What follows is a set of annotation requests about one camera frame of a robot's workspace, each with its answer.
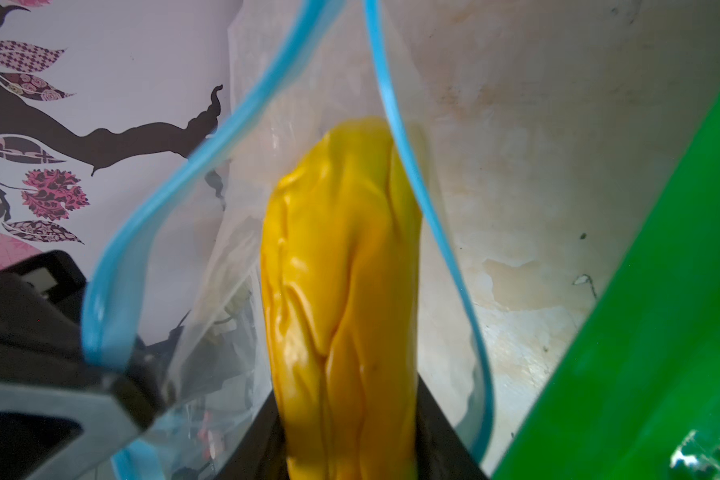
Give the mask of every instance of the black plastic object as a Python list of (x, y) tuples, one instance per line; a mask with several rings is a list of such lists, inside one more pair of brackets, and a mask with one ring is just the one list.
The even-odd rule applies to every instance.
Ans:
[[(416, 456), (418, 480), (488, 480), (472, 461), (421, 377), (416, 405)], [(270, 393), (216, 480), (287, 479), (286, 434), (275, 396)], [(180, 479), (174, 475), (172, 480)]]
[(85, 364), (84, 288), (58, 251), (0, 272), (0, 480), (73, 480), (162, 409), (143, 362), (127, 376)]

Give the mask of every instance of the green container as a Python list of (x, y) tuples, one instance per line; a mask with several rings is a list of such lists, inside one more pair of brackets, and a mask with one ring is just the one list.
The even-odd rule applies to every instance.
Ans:
[(720, 478), (720, 97), (494, 476), (525, 478)]

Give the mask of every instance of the tree decal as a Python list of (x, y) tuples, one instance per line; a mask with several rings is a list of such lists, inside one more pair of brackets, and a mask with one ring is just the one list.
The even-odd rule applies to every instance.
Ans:
[[(0, 4), (0, 27), (9, 13), (25, 11), (26, 7), (40, 7), (50, 0), (13, 0), (18, 5)], [(169, 151), (189, 157), (217, 126), (221, 104), (219, 85), (210, 94), (210, 106), (189, 120), (185, 128), (156, 122), (130, 128), (118, 134), (98, 128), (79, 136), (45, 112), (32, 106), (34, 101), (60, 101), (72, 94), (61, 91), (36, 75), (54, 64), (64, 50), (52, 50), (24, 42), (0, 41), (0, 158), (25, 164), (56, 164), (64, 160), (54, 158), (42, 145), (67, 157), (92, 166), (92, 175), (100, 168), (137, 155)], [(40, 218), (9, 223), (10, 205), (0, 188), (1, 224), (12, 235), (32, 241), (55, 242), (72, 240), (75, 235), (53, 223), (69, 217), (69, 212), (88, 205), (78, 179), (66, 170), (31, 170), (23, 181), (23, 205)], [(215, 172), (206, 182), (221, 198), (221, 178)]]

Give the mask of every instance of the clear plastic bag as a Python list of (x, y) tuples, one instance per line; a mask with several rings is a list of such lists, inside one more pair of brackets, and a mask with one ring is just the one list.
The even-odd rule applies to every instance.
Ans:
[[(488, 360), (438, 206), (428, 96), (402, 40), (377, 0), (267, 0), (243, 4), (230, 44), (233, 115), (135, 212), (86, 293), (86, 360), (125, 370), (144, 299), (159, 297), (148, 285), (145, 295), (145, 275), (160, 261), (150, 248), (170, 234), (161, 227), (202, 176), (229, 160), (216, 244), (163, 376), (172, 407), (117, 454), (116, 471), (170, 478), (190, 468), (205, 478), (234, 451), (271, 390), (258, 270), (269, 195), (325, 132), (367, 116), (388, 120), (429, 225), (422, 232), (419, 371), (480, 462), (493, 418)], [(430, 381), (442, 378), (448, 381)]]

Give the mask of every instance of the blue plastic strip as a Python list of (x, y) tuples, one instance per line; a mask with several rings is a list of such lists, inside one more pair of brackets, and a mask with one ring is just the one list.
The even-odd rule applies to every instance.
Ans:
[(158, 229), (194, 183), (256, 124), (278, 90), (298, 77), (343, 5), (344, 0), (305, 2), (294, 29), (262, 80), (187, 163), (134, 212), (108, 245), (83, 303), (81, 335), (89, 364), (125, 370), (136, 340), (146, 264)]
[(165, 480), (160, 456), (149, 443), (134, 440), (112, 457), (117, 480)]
[[(432, 228), (434, 239), (438, 243), (440, 252), (445, 259), (445, 263), (448, 265), (448, 270), (450, 270), (451, 277), (458, 289), (459, 296), (461, 297), (461, 304), (464, 307), (464, 312), (467, 313), (467, 318), (469, 318), (469, 323), (472, 327), (472, 335), (474, 336), (473, 347), (477, 353), (480, 369), (482, 370), (484, 392), (478, 391), (480, 389), (480, 378), (475, 379), (476, 382), (474, 388), (478, 391), (478, 394), (485, 394), (485, 409), (482, 418), (479, 420), (480, 428), (477, 432), (476, 438), (472, 442), (472, 445), (468, 446), (472, 458), (479, 464), (485, 454), (485, 450), (488, 448), (490, 433), (493, 429), (494, 422), (494, 393), (493, 385), (490, 380), (488, 354), (485, 351), (485, 344), (483, 343), (482, 336), (480, 334), (478, 318), (474, 312), (472, 300), (469, 297), (469, 292), (467, 291), (467, 286), (464, 283), (464, 278), (461, 276), (456, 256), (454, 255), (453, 249), (448, 241), (448, 236), (445, 233), (442, 222), (432, 205), (432, 198), (429, 197), (427, 186), (424, 183), (422, 173), (418, 168), (416, 156), (413, 152), (411, 144), (408, 142), (408, 135), (405, 132), (405, 126), (400, 114), (400, 109), (398, 108), (398, 102), (394, 96), (392, 75), (389, 72), (387, 53), (384, 48), (382, 16), (379, 10), (378, 0), (365, 0), (365, 15), (368, 20), (368, 37), (370, 39), (373, 63), (376, 69), (378, 91), (382, 96), (384, 111), (387, 114), (387, 122), (389, 122), (390, 129), (392, 130), (394, 142), (397, 145), (398, 152), (400, 153), (400, 159), (403, 163), (403, 167), (405, 168), (405, 173), (408, 175), (408, 180), (411, 183), (411, 188), (413, 189), (416, 201), (422, 208), (424, 218), (427, 219), (427, 222)], [(473, 392), (473, 396), (471, 396), (468, 401), (468, 404), (471, 406), (476, 403), (474, 401), (474, 395), (475, 392)]]

